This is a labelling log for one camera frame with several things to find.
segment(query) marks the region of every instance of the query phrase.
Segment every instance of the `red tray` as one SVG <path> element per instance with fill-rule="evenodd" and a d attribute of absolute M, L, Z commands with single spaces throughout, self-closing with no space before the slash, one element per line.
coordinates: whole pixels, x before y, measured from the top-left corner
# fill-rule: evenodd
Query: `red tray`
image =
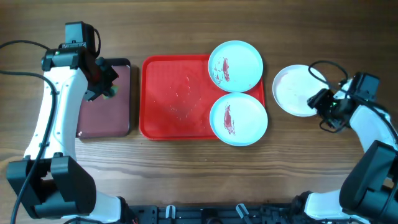
<path fill-rule="evenodd" d="M 211 80 L 210 55 L 155 55 L 142 65 L 139 128 L 151 140 L 217 139 L 210 127 L 214 102 L 228 92 Z M 262 105 L 262 79 L 245 92 Z"/>

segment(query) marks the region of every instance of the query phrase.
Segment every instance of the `red plastic tray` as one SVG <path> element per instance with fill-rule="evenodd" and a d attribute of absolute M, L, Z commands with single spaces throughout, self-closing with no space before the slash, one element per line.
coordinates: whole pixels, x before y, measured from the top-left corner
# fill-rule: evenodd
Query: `red plastic tray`
<path fill-rule="evenodd" d="M 142 65 L 141 133 L 151 140 L 217 139 L 210 127 L 214 102 L 228 92 L 211 80 L 210 55 L 155 55 Z M 262 79 L 245 92 L 264 106 Z"/>

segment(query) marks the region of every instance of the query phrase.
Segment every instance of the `cable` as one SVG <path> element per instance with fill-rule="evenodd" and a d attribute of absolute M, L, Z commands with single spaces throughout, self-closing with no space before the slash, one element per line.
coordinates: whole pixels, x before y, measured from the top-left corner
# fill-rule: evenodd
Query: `cable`
<path fill-rule="evenodd" d="M 9 42 L 6 42 L 6 43 L 0 45 L 0 49 L 2 49 L 2 48 L 5 47 L 5 46 L 8 46 L 8 45 L 11 45 L 11 44 L 18 44 L 18 43 L 33 44 L 33 45 L 42 47 L 42 48 L 44 48 L 45 50 L 50 50 L 49 47 L 46 47 L 46 46 L 44 46 L 44 45 L 42 45 L 42 44 L 40 44 L 40 43 L 36 43 L 36 42 L 30 41 L 30 40 L 13 40 L 13 41 L 9 41 Z"/>
<path fill-rule="evenodd" d="M 343 130 L 343 129 L 345 128 L 345 126 L 346 126 L 346 124 L 347 124 L 347 122 L 344 122 L 344 123 L 340 124 L 340 126 L 339 126 L 338 128 L 336 128 L 334 131 L 330 131 L 329 129 L 326 129 L 326 128 L 322 127 L 322 125 L 323 125 L 325 122 L 326 122 L 325 120 L 321 120 L 321 122 L 319 123 L 319 128 L 322 129 L 322 130 L 324 130 L 324 131 L 327 131 L 327 132 L 329 132 L 329 133 L 333 133 L 333 134 L 339 133 L 341 130 Z"/>
<path fill-rule="evenodd" d="M 10 42 L 6 42 L 2 45 L 0 45 L 0 49 L 2 49 L 5 46 L 11 45 L 11 44 L 16 44 L 16 43 L 25 43 L 25 44 L 33 44 L 39 47 L 42 47 L 46 50 L 49 50 L 48 47 L 33 42 L 33 41 L 29 41 L 29 40 L 13 40 Z M 46 77 L 36 74 L 36 73 L 31 73 L 31 72 L 8 72 L 8 71 L 3 71 L 0 70 L 0 73 L 5 74 L 5 75 L 21 75 L 21 76 L 32 76 L 32 77 L 37 77 L 40 78 L 42 80 L 44 80 L 49 87 L 51 88 L 51 95 L 52 95 L 52 104 L 51 104 L 51 110 L 50 110 L 50 116 L 49 116 L 49 121 L 47 122 L 47 126 L 45 128 L 45 132 L 44 132 L 44 136 L 43 136 L 43 141 L 40 145 L 40 150 L 39 153 L 37 154 L 36 160 L 34 161 L 32 167 L 30 168 L 30 171 L 24 181 L 24 183 L 22 184 L 21 187 L 21 191 L 19 192 L 18 196 L 17 196 L 17 200 L 15 201 L 15 205 L 14 205 L 14 209 L 12 210 L 12 215 L 11 215 L 11 221 L 10 224 L 15 224 L 16 222 L 16 218 L 17 218 L 17 213 L 18 213 L 18 208 L 19 208 L 19 204 L 21 203 L 22 197 L 24 196 L 26 187 L 30 181 L 30 179 L 32 178 L 32 176 L 35 174 L 35 170 L 39 164 L 40 158 L 43 155 L 44 149 L 47 147 L 47 141 L 49 138 L 49 133 L 50 133 L 50 129 L 51 129 L 51 125 L 54 119 L 54 112 L 55 112 L 55 105 L 57 102 L 57 89 L 55 88 L 54 84 Z"/>
<path fill-rule="evenodd" d="M 97 34 L 98 37 L 98 49 L 97 52 L 95 53 L 95 58 L 98 58 L 98 56 L 100 56 L 101 53 L 101 38 L 100 38 L 100 33 L 98 32 L 97 29 L 94 28 L 94 32 Z"/>
<path fill-rule="evenodd" d="M 314 75 L 314 74 L 312 73 L 311 68 L 312 68 L 314 65 L 319 64 L 319 63 L 328 63 L 328 64 L 331 64 L 331 65 L 334 65 L 334 66 L 338 67 L 341 71 L 343 71 L 344 74 L 347 75 L 348 73 L 345 71 L 345 69 L 344 69 L 342 66 L 338 65 L 337 63 L 335 63 L 335 62 L 331 62 L 331 61 L 327 61 L 327 60 L 319 60 L 319 61 L 316 61 L 316 62 L 312 63 L 312 64 L 308 67 L 308 72 L 310 72 L 310 74 L 311 74 L 314 78 L 316 78 L 317 80 L 319 80 L 319 81 L 321 81 L 322 83 L 328 85 L 329 88 L 331 88 L 332 90 L 341 91 L 341 92 L 345 93 L 346 95 L 350 96 L 352 99 L 355 99 L 355 100 L 359 101 L 362 105 L 368 107 L 371 111 L 373 111 L 374 113 L 376 113 L 376 114 L 380 117 L 380 119 L 381 119 L 381 120 L 387 125 L 387 127 L 389 128 L 391 134 L 393 135 L 393 137 L 394 137 L 394 139 L 395 139 L 395 144 L 398 144 L 398 134 L 396 133 L 394 127 L 392 126 L 392 124 L 391 124 L 390 122 L 388 122 L 388 120 L 386 119 L 386 117 L 384 116 L 384 114 L 380 113 L 377 109 L 375 109 L 375 107 L 374 107 L 372 104 L 370 104 L 368 101 L 366 101 L 366 100 L 364 100 L 364 99 L 362 99 L 362 98 L 360 98 L 360 97 L 358 97 L 358 96 L 355 96 L 355 95 L 349 93 L 349 92 L 346 91 L 346 90 L 342 90 L 341 88 L 340 88 L 340 89 L 335 88 L 335 87 L 334 87 L 332 84 L 330 84 L 328 81 L 324 81 L 324 80 L 322 80 L 321 78 L 317 77 L 316 75 Z M 379 215 L 377 216 L 377 218 L 376 218 L 376 223 L 378 222 L 378 220 L 379 220 L 379 219 L 384 215 L 384 213 L 386 212 L 386 208 L 387 208 L 388 205 L 390 204 L 392 198 L 395 196 L 397 190 L 398 190 L 398 184 L 395 184 L 394 188 L 392 189 L 390 195 L 389 195 L 388 198 L 387 198 L 386 203 L 384 204 L 382 210 L 380 211 L 380 214 L 379 214 Z"/>

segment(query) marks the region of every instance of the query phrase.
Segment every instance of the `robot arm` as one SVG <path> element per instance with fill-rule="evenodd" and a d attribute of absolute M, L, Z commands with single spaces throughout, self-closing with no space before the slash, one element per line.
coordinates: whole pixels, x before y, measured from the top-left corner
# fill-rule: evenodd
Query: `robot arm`
<path fill-rule="evenodd" d="M 375 77 L 357 73 L 347 89 L 352 93 L 367 93 L 361 96 L 375 99 L 378 85 Z M 357 104 L 354 99 L 330 90 L 321 90 L 308 101 L 329 127 L 337 129 L 341 124 L 352 128 L 359 137 L 365 155 L 345 180 L 341 190 L 327 193 L 311 193 L 305 202 L 304 213 L 315 220 L 355 219 L 362 223 L 378 220 L 382 223 L 398 222 L 398 201 L 387 204 L 391 188 L 384 186 L 386 179 L 397 184 L 398 152 L 394 135 L 388 125 L 367 106 Z M 377 109 L 390 122 L 389 115 Z M 383 207 L 385 212 L 379 217 Z"/>
<path fill-rule="evenodd" d="M 134 214 L 123 198 L 96 190 L 93 178 L 76 162 L 75 138 L 82 99 L 108 95 L 118 74 L 103 58 L 95 59 L 93 27 L 82 22 L 65 26 L 65 44 L 48 50 L 42 61 L 44 76 L 57 89 L 55 118 L 41 158 L 37 158 L 52 106 L 51 89 L 44 96 L 34 136 L 24 160 L 10 162 L 7 179 L 18 194 L 33 161 L 40 159 L 22 204 L 32 218 L 84 216 L 102 223 L 131 223 Z M 51 180 L 43 180 L 51 172 Z"/>

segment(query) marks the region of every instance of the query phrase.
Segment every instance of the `metal clamp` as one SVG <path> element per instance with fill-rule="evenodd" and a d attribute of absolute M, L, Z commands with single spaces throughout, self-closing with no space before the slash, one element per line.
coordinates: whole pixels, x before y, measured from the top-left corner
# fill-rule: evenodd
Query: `metal clamp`
<path fill-rule="evenodd" d="M 249 218 L 249 211 L 247 210 L 246 206 L 243 203 L 240 203 L 236 206 L 236 211 L 238 212 L 239 216 L 244 220 L 246 224 L 253 224 Z"/>
<path fill-rule="evenodd" d="M 169 218 L 171 220 L 175 219 L 175 206 L 174 205 L 168 205 L 166 207 L 166 218 Z"/>

